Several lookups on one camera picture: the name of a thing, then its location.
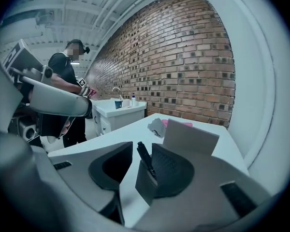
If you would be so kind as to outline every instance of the brick wall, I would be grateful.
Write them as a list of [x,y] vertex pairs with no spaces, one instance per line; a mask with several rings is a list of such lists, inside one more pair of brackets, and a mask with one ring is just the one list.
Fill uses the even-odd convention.
[[99,99],[122,96],[162,113],[228,126],[235,93],[231,45],[207,0],[159,0],[112,36],[86,80]]

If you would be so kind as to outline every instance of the white ceiling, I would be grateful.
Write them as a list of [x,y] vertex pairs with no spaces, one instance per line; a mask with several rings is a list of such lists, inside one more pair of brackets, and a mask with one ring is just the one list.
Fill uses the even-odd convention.
[[45,65],[68,41],[80,39],[89,46],[75,75],[84,77],[100,50],[125,15],[142,0],[17,0],[0,27],[0,61],[19,39],[24,39]]

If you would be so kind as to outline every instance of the blue cup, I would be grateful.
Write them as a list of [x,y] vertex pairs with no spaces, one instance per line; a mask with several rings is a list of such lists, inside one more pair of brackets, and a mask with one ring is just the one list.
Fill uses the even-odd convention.
[[121,108],[122,107],[122,101],[115,101],[115,108]]

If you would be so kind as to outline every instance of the floor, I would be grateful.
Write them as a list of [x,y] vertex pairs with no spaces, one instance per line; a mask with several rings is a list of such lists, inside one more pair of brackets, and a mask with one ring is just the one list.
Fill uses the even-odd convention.
[[[96,135],[95,127],[94,127],[94,124],[95,124],[94,120],[93,119],[85,119],[85,121],[86,121],[85,134],[86,134],[87,140],[95,138],[97,135]],[[47,152],[51,152],[51,151],[55,151],[55,150],[59,150],[59,149],[64,148],[62,138],[57,139],[52,144],[50,144],[48,142],[47,137],[41,137],[41,141],[42,141],[42,144],[44,145],[44,149]]]

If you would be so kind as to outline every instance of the black cap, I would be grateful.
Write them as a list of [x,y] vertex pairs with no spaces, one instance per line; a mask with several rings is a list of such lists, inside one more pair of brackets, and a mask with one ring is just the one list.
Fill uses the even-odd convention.
[[66,48],[68,48],[68,46],[71,44],[79,44],[80,48],[84,50],[83,53],[89,53],[90,51],[89,47],[84,47],[83,42],[79,39],[74,39],[74,40],[69,41]]

